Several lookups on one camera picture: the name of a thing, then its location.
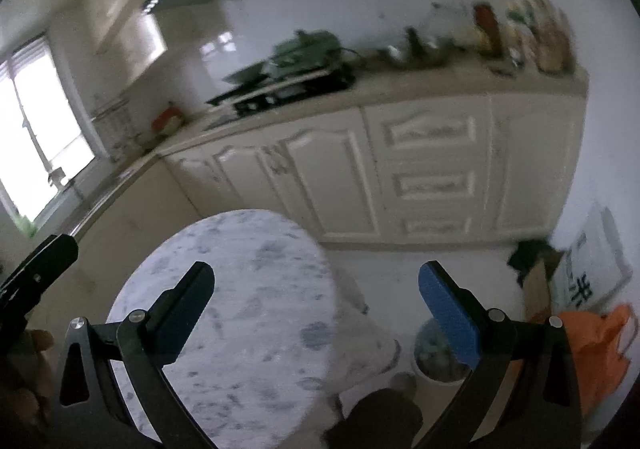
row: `window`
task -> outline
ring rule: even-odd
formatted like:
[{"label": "window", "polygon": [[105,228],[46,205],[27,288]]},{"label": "window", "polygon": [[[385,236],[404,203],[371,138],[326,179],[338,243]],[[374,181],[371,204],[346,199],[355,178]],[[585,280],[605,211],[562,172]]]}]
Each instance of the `window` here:
[{"label": "window", "polygon": [[92,159],[46,39],[0,63],[0,181],[16,213],[33,222]]}]

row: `blue gripper pad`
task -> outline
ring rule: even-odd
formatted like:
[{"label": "blue gripper pad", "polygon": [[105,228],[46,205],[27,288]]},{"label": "blue gripper pad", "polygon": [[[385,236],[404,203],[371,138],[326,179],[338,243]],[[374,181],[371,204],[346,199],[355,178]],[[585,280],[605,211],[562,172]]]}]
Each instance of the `blue gripper pad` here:
[{"label": "blue gripper pad", "polygon": [[444,281],[432,264],[440,267],[439,264],[430,261],[422,265],[418,273],[418,289],[422,299],[447,336],[458,362],[476,369],[482,355],[480,332],[454,296],[450,285],[457,288],[455,283],[446,272],[444,275],[450,283]]}]

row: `orange bag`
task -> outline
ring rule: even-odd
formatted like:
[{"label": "orange bag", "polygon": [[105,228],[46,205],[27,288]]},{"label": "orange bag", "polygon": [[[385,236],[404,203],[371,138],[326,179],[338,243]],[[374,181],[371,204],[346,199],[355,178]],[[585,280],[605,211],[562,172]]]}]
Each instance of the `orange bag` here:
[{"label": "orange bag", "polygon": [[590,312],[559,314],[574,356],[583,417],[613,393],[626,374],[629,360],[619,352],[619,343],[622,328],[633,315],[628,304],[606,317]]}]

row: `silver screw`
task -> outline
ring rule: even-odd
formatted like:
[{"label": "silver screw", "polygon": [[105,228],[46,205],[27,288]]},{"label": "silver screw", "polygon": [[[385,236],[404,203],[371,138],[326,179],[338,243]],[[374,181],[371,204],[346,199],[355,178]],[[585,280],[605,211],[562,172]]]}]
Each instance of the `silver screw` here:
[{"label": "silver screw", "polygon": [[71,319],[71,327],[74,330],[79,330],[86,324],[86,320],[84,317],[76,317],[75,319]]},{"label": "silver screw", "polygon": [[553,328],[562,328],[562,319],[556,315],[552,315],[549,317],[549,324],[553,326]]},{"label": "silver screw", "polygon": [[504,321],[505,317],[506,315],[504,312],[502,310],[498,310],[498,308],[491,308],[491,310],[489,310],[489,318],[494,323],[501,323]]},{"label": "silver screw", "polygon": [[146,317],[146,312],[144,310],[133,310],[129,314],[129,321],[132,323],[139,323]]}]

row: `white round table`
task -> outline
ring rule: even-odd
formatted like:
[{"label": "white round table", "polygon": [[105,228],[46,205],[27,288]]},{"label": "white round table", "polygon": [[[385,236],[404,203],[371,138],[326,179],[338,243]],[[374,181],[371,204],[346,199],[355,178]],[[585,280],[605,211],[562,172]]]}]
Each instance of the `white round table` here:
[{"label": "white round table", "polygon": [[[399,345],[341,290],[318,244],[268,210],[219,214],[165,241],[126,282],[108,321],[148,309],[195,261],[212,267],[214,294],[164,373],[220,449],[322,447],[337,421],[327,398],[398,359]],[[124,366],[113,366],[134,422],[157,438]]]}]

